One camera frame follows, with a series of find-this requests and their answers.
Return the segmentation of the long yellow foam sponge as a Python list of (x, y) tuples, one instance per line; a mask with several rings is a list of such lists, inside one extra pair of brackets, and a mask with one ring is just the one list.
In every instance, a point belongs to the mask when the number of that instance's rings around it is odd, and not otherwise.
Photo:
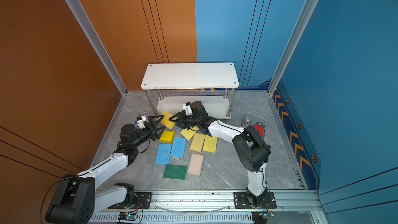
[(171, 116), (173, 116), (173, 115), (170, 114), (170, 113), (167, 112), (167, 111), (164, 111), (162, 114), (164, 115), (164, 118), (163, 118), (163, 120), (161, 121), (161, 123), (162, 123), (165, 127), (167, 127), (169, 130), (172, 130), (173, 127), (174, 127), (174, 125), (169, 121), (169, 118), (170, 118)]

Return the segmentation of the pale pink sponge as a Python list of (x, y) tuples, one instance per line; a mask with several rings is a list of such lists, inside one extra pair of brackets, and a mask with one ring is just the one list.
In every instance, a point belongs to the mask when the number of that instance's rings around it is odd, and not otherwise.
[(190, 158), (190, 162), (187, 168), (187, 173), (193, 176), (200, 176), (202, 171), (202, 165), (204, 156), (202, 154), (193, 153)]

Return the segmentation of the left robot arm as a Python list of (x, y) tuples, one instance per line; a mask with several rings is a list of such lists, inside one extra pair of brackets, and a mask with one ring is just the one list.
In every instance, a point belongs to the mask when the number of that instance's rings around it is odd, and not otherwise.
[(91, 217), (116, 204), (139, 208), (134, 186), (116, 183), (106, 190), (99, 187), (117, 172), (130, 166), (140, 154), (139, 146), (155, 141), (165, 127), (159, 124), (164, 115), (140, 116), (121, 128), (117, 149), (104, 161), (78, 174), (66, 174), (56, 184), (45, 217), (50, 224), (86, 224)]

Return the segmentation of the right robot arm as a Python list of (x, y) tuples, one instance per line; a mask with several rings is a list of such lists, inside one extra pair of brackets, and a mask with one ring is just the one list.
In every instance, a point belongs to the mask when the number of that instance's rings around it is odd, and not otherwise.
[(248, 172), (246, 194), (249, 205), (253, 208), (277, 207), (275, 196), (267, 188), (265, 180), (271, 147), (253, 126), (239, 128), (223, 123), (209, 116), (200, 101), (184, 104), (183, 110), (169, 117), (169, 121), (182, 129), (198, 127), (203, 134), (232, 143), (241, 164)]

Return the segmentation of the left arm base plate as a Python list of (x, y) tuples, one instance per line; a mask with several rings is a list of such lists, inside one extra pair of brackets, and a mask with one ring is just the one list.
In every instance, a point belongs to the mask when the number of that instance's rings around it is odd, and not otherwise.
[(132, 202), (127, 200), (110, 206), (108, 209), (150, 209), (152, 192), (136, 192)]

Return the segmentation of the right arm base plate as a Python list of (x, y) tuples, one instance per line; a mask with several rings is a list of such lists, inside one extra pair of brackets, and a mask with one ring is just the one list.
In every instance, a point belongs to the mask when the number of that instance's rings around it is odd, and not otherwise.
[(256, 197), (248, 192), (235, 192), (234, 206), (237, 209), (244, 208), (263, 208), (263, 209), (276, 209), (277, 203), (274, 193), (266, 190), (262, 195)]

